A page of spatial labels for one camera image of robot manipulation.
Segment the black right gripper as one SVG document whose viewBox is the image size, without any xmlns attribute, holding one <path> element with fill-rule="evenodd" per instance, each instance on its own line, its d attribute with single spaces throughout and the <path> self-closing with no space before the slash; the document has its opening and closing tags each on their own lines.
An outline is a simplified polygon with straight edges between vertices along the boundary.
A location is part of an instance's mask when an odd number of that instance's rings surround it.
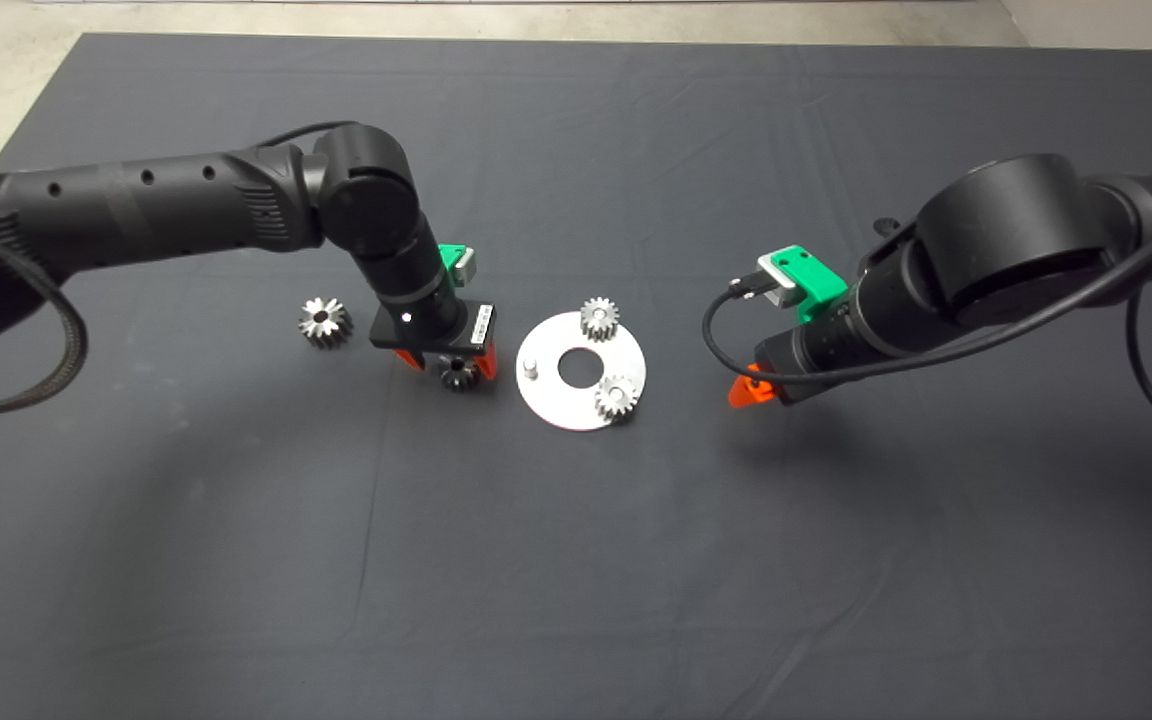
<svg viewBox="0 0 1152 720">
<path fill-rule="evenodd" d="M 774 334 L 755 347 L 755 370 L 778 376 L 838 372 L 890 361 L 861 333 L 852 297 L 835 300 L 812 323 Z M 774 384 L 737 374 L 727 393 L 728 406 L 750 407 L 774 401 Z"/>
</svg>

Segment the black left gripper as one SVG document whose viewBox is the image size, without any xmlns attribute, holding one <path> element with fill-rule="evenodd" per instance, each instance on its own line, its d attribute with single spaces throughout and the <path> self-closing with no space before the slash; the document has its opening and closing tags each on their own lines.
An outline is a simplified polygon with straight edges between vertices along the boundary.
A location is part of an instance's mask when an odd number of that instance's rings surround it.
<svg viewBox="0 0 1152 720">
<path fill-rule="evenodd" d="M 472 357 L 476 378 L 494 381 L 497 306 L 461 300 L 448 270 L 439 270 L 419 293 L 380 301 L 367 332 L 372 346 L 388 348 L 417 373 L 429 370 L 425 354 Z"/>
</svg>

